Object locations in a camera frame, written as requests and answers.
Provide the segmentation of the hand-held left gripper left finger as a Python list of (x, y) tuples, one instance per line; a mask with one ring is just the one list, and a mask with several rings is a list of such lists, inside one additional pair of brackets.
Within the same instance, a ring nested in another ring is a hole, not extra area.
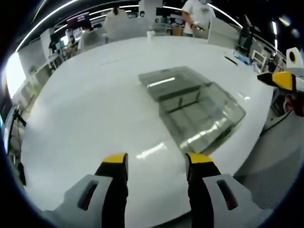
[(56, 228), (123, 228), (128, 197), (128, 154), (103, 159), (94, 174), (88, 174), (68, 189), (63, 202), (47, 211)]

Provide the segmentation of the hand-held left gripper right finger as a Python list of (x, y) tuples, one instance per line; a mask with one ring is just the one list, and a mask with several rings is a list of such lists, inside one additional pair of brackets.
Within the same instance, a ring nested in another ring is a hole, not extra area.
[(213, 160), (188, 152), (188, 197), (194, 228), (255, 228), (261, 208), (251, 192), (232, 176), (222, 174)]

